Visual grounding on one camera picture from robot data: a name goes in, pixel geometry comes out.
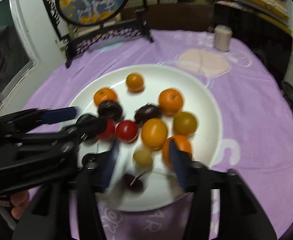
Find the plate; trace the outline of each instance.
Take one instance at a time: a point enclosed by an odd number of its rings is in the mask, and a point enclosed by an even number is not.
[[[145,89],[141,93],[130,93],[125,85],[126,77],[132,73],[140,73],[144,77]],[[147,103],[158,102],[161,91],[168,88],[177,88],[184,96],[183,110],[194,113],[199,121],[199,127],[190,138],[194,160],[200,161],[211,167],[218,154],[222,138],[221,112],[213,95],[195,77],[168,66],[134,65],[112,71],[92,82],[84,88],[72,101],[70,106],[79,108],[79,116],[85,113],[97,114],[97,107],[92,101],[93,95],[102,87],[110,87],[118,94],[118,99],[123,106],[125,119],[133,119],[135,111]],[[173,118],[163,117],[167,124],[169,136],[173,135]],[[120,152],[115,166],[110,187],[105,194],[98,197],[99,204],[104,204],[121,211],[146,211],[163,207],[173,203],[184,196],[176,179],[165,168],[161,151],[154,153],[154,169],[152,173],[144,175],[142,180],[146,187],[141,194],[119,190],[118,182],[128,170],[135,175],[136,171],[132,162],[133,152],[142,146],[139,135],[138,140],[132,144],[120,144]],[[109,150],[110,143],[99,141],[98,151]],[[81,165],[82,157],[86,153],[94,153],[97,144],[84,142],[80,146],[78,164]]]

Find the tangerine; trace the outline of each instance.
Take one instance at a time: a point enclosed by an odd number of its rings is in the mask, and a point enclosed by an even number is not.
[[[93,101],[96,106],[99,106],[100,103],[106,100],[117,101],[117,94],[110,88],[101,88],[93,96]]]
[[[192,148],[187,137],[183,135],[173,135],[165,141],[165,144],[162,147],[162,159],[166,165],[168,166],[171,165],[170,154],[169,154],[169,142],[172,139],[174,140],[175,145],[180,151],[189,153],[190,157],[192,158]]]
[[[197,118],[188,112],[178,112],[173,118],[173,132],[186,137],[195,133],[198,128]]]
[[[183,107],[183,97],[176,89],[163,90],[159,96],[159,107],[163,114],[174,116]]]
[[[168,127],[159,118],[152,118],[144,123],[141,138],[146,147],[151,150],[160,149],[168,137]]]
[[[138,73],[131,73],[128,75],[125,83],[131,92],[139,92],[144,86],[143,78]]]

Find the dark cherry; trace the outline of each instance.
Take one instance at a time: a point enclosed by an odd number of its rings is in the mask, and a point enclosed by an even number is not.
[[[99,116],[106,116],[113,119],[115,122],[120,122],[123,110],[122,106],[117,101],[107,100],[99,104],[97,112]]]
[[[162,113],[158,106],[153,104],[147,104],[145,106],[140,107],[134,115],[134,120],[137,125],[143,125],[146,121],[152,118],[161,118]]]
[[[122,177],[122,183],[123,186],[125,188],[127,188],[128,190],[135,192],[135,193],[139,193],[142,192],[144,189],[144,185],[143,182],[140,181],[139,179],[137,179],[132,185],[132,181],[135,179],[135,176],[131,175],[131,174],[124,174]]]

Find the human hand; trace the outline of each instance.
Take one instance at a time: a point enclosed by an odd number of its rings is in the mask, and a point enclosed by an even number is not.
[[[29,205],[29,193],[28,191],[21,191],[11,195],[11,203],[14,206],[11,211],[11,215],[15,219],[20,219]]]

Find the tablecloth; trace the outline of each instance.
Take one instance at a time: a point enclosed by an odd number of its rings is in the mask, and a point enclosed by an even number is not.
[[[293,115],[275,80],[239,40],[232,39],[231,50],[222,53],[213,48],[211,33],[153,30],[152,35],[154,43],[139,38],[107,51],[89,50],[69,69],[61,65],[24,109],[67,107],[96,78],[125,66],[155,63],[161,67],[163,63],[182,68],[206,83],[222,112],[223,140],[212,169],[236,169],[280,237],[293,222]],[[58,129],[59,124],[37,131]],[[212,195],[210,238],[219,228],[219,194],[213,191]],[[78,238],[75,199],[73,192],[70,223],[72,236]],[[191,197],[186,196],[148,212],[119,212],[103,206],[99,211],[110,240],[179,240],[190,203]]]

